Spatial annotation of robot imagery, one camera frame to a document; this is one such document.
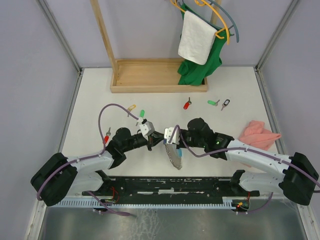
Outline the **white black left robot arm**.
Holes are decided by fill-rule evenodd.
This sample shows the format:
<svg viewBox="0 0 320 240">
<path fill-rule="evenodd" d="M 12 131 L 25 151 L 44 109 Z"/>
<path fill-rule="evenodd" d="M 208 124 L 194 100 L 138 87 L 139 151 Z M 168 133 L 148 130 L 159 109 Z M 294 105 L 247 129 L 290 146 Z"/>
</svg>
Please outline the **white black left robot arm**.
<svg viewBox="0 0 320 240">
<path fill-rule="evenodd" d="M 164 140 L 164 134 L 154 131 L 147 137 L 137 133 L 132 135 L 126 127 L 119 128 L 109 141 L 102 154 L 66 157 L 61 152 L 55 153 L 35 173 L 30 183 L 36 190 L 39 201 L 50 207 L 66 196 L 86 191 L 96 191 L 106 195 L 111 183 L 99 175 L 99 171 L 113 169 L 126 159 L 125 153 L 141 147 L 152 147 Z"/>
</svg>

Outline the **metal keyring holder with keys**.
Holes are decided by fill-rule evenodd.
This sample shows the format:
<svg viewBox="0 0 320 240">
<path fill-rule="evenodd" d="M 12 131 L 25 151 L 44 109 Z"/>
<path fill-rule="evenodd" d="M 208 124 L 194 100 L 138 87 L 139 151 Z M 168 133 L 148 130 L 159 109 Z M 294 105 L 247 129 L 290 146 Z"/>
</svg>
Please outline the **metal keyring holder with keys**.
<svg viewBox="0 0 320 240">
<path fill-rule="evenodd" d="M 179 144 L 168 143 L 167 140 L 164 140 L 163 142 L 169 161 L 177 170 L 180 170 L 182 168 L 182 153 Z"/>
</svg>

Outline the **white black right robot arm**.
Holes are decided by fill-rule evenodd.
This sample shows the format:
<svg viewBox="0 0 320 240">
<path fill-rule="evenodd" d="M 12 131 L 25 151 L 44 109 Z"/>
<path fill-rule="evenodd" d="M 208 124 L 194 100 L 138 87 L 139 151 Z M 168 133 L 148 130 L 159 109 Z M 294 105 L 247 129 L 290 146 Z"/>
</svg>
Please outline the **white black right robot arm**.
<svg viewBox="0 0 320 240">
<path fill-rule="evenodd" d="M 236 196 L 246 191 L 280 192 L 292 202 L 308 206 L 316 193 L 315 188 L 320 185 L 319 174 L 304 154 L 286 155 L 258 149 L 232 136 L 214 132 L 202 118 L 189 121 L 187 129 L 176 125 L 170 140 L 188 151 L 203 149 L 203 154 L 191 152 L 196 158 L 210 156 L 260 170 L 259 173 L 236 171 L 235 180 L 229 183 L 231 193 Z"/>
</svg>

